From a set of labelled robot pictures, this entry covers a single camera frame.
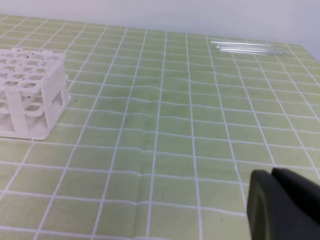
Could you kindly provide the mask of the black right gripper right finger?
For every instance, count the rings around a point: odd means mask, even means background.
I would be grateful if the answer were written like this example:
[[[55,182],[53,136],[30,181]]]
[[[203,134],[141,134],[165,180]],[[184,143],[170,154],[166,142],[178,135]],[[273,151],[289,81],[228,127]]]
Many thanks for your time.
[[[316,223],[320,223],[320,186],[286,168],[273,168],[271,175],[293,202]]]

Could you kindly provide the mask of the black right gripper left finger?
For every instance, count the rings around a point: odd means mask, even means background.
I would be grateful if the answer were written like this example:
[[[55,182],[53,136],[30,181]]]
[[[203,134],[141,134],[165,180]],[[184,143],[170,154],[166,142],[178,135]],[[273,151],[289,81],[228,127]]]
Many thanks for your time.
[[[266,170],[250,175],[246,214],[253,240],[318,240],[320,224],[306,215]]]

